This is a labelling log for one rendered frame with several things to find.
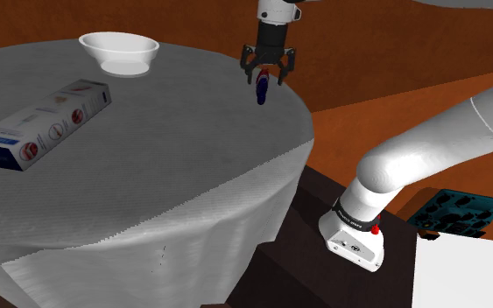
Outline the blue and white box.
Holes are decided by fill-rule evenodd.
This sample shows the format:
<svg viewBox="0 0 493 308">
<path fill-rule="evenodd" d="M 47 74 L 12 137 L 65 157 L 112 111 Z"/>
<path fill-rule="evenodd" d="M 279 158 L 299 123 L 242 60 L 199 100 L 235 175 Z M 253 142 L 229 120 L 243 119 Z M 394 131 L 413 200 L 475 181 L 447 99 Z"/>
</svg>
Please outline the blue and white box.
<svg viewBox="0 0 493 308">
<path fill-rule="evenodd" d="M 25 171 L 111 103 L 109 85 L 77 80 L 0 121 L 0 168 Z"/>
</svg>

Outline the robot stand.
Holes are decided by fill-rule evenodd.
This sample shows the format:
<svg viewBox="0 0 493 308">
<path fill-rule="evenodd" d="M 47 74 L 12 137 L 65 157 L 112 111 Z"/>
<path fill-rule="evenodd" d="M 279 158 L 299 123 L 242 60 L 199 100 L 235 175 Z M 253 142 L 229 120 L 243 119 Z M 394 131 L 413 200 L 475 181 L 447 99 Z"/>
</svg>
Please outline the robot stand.
<svg viewBox="0 0 493 308">
<path fill-rule="evenodd" d="M 306 167 L 275 241 L 257 246 L 231 308 L 412 308 L 416 230 L 382 214 L 384 262 L 371 273 L 330 252 L 318 229 L 344 191 Z"/>
</svg>

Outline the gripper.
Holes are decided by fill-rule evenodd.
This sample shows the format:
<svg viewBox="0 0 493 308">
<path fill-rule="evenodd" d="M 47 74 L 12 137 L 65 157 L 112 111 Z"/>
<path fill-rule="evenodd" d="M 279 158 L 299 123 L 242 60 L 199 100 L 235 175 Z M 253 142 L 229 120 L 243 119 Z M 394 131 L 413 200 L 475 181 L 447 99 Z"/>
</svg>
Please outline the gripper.
<svg viewBox="0 0 493 308">
<path fill-rule="evenodd" d="M 251 84 L 253 69 L 259 65 L 278 65 L 278 85 L 295 68 L 295 48 L 285 49 L 288 24 L 268 24 L 258 22 L 257 42 L 255 46 L 244 45 L 241 51 L 240 67 Z"/>
</svg>

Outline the round table with white cloth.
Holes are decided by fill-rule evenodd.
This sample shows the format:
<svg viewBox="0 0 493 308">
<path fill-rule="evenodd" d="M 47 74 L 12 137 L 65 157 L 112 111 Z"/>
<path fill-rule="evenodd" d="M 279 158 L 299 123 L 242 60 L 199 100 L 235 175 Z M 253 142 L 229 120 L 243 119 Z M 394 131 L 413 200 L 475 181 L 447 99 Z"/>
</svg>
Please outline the round table with white cloth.
<svg viewBox="0 0 493 308">
<path fill-rule="evenodd" d="M 0 120 L 78 79 L 112 103 L 26 171 L 0 169 L 0 296 L 16 308 L 224 302 L 276 238 L 313 147 L 306 104 L 257 104 L 238 62 L 163 44 L 103 73 L 75 40 L 0 48 Z"/>
</svg>

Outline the blue red white small object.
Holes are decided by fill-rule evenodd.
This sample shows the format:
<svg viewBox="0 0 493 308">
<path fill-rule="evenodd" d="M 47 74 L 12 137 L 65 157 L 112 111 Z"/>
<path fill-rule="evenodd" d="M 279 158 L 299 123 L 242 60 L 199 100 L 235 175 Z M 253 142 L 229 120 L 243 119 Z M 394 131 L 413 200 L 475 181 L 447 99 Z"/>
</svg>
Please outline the blue red white small object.
<svg viewBox="0 0 493 308">
<path fill-rule="evenodd" d="M 266 100 L 267 90 L 269 85 L 269 71 L 263 68 L 256 79 L 256 95 L 257 104 L 263 105 Z"/>
</svg>

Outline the teal tray with dark holes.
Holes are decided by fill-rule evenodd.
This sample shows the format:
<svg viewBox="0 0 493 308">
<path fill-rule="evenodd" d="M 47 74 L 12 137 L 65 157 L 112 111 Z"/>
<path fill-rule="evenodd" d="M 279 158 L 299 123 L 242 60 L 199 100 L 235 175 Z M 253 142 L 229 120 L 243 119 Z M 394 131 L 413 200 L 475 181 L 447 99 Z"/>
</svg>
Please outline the teal tray with dark holes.
<svg viewBox="0 0 493 308">
<path fill-rule="evenodd" d="M 407 222 L 420 238 L 433 241 L 442 234 L 480 238 L 493 221 L 493 197 L 441 189 Z"/>
</svg>

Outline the white bowl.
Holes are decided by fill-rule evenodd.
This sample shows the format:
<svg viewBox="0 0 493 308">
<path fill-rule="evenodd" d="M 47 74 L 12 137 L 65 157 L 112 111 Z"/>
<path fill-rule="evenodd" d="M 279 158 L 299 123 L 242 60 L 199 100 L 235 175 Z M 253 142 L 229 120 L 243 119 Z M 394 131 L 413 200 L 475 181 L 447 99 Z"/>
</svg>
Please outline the white bowl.
<svg viewBox="0 0 493 308">
<path fill-rule="evenodd" d="M 120 77 L 146 74 L 159 50 L 154 39 L 128 32 L 90 32 L 78 41 L 105 73 Z"/>
</svg>

